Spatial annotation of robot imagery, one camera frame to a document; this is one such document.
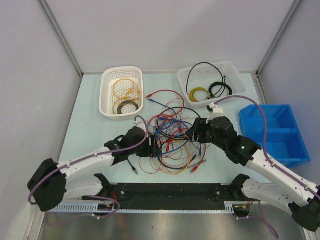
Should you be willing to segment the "left white perforated basket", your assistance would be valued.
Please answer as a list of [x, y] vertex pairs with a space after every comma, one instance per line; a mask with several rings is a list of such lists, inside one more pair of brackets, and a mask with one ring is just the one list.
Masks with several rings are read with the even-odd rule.
[[101, 77], [99, 111], [111, 120], [129, 120], [144, 106], [142, 71], [135, 66], [113, 67]]

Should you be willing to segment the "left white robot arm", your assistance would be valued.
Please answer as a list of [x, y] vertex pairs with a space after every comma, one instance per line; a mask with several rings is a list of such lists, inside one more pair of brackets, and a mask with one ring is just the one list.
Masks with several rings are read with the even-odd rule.
[[132, 155], [150, 158], [161, 153], [155, 136], [146, 135], [145, 129], [135, 126], [80, 159], [65, 162], [54, 162], [51, 158], [44, 160], [27, 188], [42, 212], [72, 199], [105, 200], [111, 195], [111, 184], [102, 170], [125, 162]]

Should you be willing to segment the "blue plastic divided bin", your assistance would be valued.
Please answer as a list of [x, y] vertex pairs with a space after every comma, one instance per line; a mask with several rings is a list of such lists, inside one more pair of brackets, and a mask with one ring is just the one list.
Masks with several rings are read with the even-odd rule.
[[[310, 162], [310, 156], [289, 105], [260, 106], [267, 122], [267, 152], [288, 168]], [[264, 146], [264, 119], [255, 105], [249, 105], [238, 114], [241, 135]]]

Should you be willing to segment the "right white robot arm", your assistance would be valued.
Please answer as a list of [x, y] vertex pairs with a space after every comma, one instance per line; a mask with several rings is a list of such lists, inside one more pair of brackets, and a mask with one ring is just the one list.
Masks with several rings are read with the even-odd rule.
[[196, 118], [186, 131], [193, 142], [213, 144], [223, 150], [229, 160], [251, 169], [275, 184], [262, 186], [250, 177], [237, 177], [230, 188], [231, 196], [261, 200], [291, 215], [304, 229], [316, 232], [320, 227], [320, 186], [289, 170], [276, 161], [256, 142], [239, 135], [231, 121], [220, 116], [212, 120]]

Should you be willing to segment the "white perforated basket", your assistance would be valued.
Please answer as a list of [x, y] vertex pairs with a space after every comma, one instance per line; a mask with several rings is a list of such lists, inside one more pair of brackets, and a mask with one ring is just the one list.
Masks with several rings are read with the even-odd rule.
[[101, 77], [99, 111], [111, 120], [129, 120], [144, 106], [142, 71], [135, 66], [113, 67]]
[[247, 91], [239, 71], [229, 61], [199, 62], [180, 69], [177, 77], [187, 105], [194, 109]]

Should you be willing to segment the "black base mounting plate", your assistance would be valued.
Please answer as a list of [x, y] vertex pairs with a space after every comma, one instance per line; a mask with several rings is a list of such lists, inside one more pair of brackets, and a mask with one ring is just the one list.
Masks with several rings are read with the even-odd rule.
[[219, 183], [118, 183], [98, 196], [115, 197], [122, 210], [222, 210], [225, 202], [249, 202], [239, 188]]

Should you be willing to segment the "right white perforated basket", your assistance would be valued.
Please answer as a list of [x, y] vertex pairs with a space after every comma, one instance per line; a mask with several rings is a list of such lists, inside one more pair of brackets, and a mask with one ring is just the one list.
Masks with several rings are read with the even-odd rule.
[[194, 109], [247, 91], [239, 71], [229, 61], [199, 62], [180, 69], [177, 77], [187, 105]]

